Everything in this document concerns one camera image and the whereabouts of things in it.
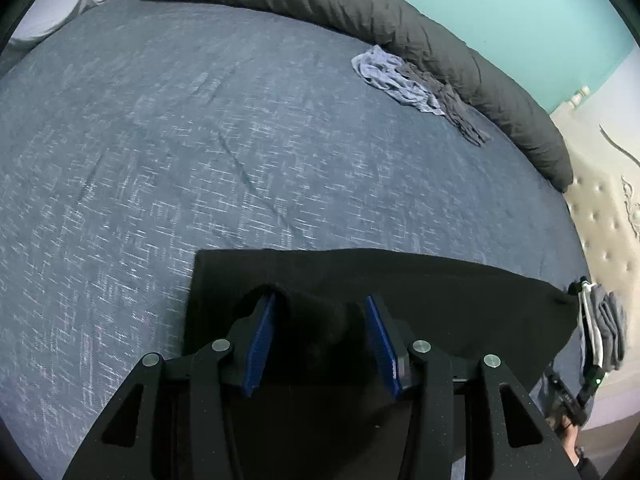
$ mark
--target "human hand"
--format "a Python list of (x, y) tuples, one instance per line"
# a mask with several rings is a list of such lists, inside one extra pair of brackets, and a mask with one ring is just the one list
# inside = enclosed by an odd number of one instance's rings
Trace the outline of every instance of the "human hand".
[(580, 462), (580, 457), (575, 452), (575, 441), (578, 438), (578, 426), (572, 424), (571, 420), (566, 415), (562, 416), (562, 448), (564, 452), (567, 453), (567, 456), (574, 464), (574, 466), (578, 465)]

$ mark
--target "mattress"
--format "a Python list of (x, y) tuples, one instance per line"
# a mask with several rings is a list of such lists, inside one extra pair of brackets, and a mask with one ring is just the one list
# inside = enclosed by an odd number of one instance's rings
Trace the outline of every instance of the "mattress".
[[(366, 48), (266, 12), (111, 0), (0, 79), (0, 416), (44, 480), (142, 355), (180, 353), (199, 248), (588, 273), (517, 147), (478, 112), (483, 148), (368, 86)], [(574, 334), (556, 359), (576, 391), (579, 354)]]

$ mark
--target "teal wall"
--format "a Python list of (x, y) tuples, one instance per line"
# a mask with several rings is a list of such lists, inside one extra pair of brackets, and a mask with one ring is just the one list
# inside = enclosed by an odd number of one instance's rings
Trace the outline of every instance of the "teal wall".
[(596, 91), (634, 44), (608, 0), (407, 0), (523, 86), (548, 112)]

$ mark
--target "crumpled cloth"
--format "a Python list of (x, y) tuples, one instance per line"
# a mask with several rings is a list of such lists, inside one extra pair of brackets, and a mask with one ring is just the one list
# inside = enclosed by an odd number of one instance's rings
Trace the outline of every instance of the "crumpled cloth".
[(444, 115), (436, 96), (420, 83), (411, 81), (396, 71), (404, 65), (401, 57), (388, 54), (379, 45), (354, 57), (353, 69), (373, 88), (384, 91), (402, 105), (409, 105), (421, 112)]
[(466, 140), (476, 146), (482, 146), (491, 139), (491, 136), (473, 126), (466, 113), (467, 105), (463, 103), (458, 93), (449, 83), (441, 83), (431, 72), (422, 71), (413, 63), (404, 63), (396, 69), (399, 74), (419, 83), (436, 95), (440, 107), (445, 112), (445, 117), (465, 137)]
[(626, 313), (614, 292), (607, 294), (602, 285), (591, 289), (591, 304), (602, 336), (602, 368), (620, 370), (626, 351)]

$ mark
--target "black cloth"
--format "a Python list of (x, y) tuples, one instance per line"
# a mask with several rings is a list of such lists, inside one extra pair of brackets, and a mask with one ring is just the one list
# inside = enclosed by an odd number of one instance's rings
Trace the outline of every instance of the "black cloth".
[(582, 480), (600, 480), (602, 478), (596, 466), (588, 458), (582, 457), (575, 469)]
[[(504, 358), (530, 390), (571, 335), (577, 301), (548, 283), (482, 266), (382, 250), (199, 251), (184, 353), (223, 337), (266, 290), (276, 336), (250, 399), (228, 392), (231, 453), (244, 480), (397, 478), (412, 402), (394, 402), (367, 347), (361, 304), (380, 293), (416, 337), (452, 354)], [(454, 457), (465, 405), (454, 402)]]
[[(575, 296), (480, 264), (373, 249), (204, 250), (195, 258), (184, 353), (224, 337), (259, 295), (243, 297), (266, 283), (291, 291), (296, 329), (309, 345), (362, 339), (355, 305), (376, 292), (416, 337), (464, 358), (496, 354), (527, 390), (577, 323)], [(309, 297), (321, 307), (305, 309)]]
[(574, 176), (549, 115), (498, 67), (404, 0), (186, 0), (269, 10), (332, 27), (428, 70), (491, 119), (558, 190)]

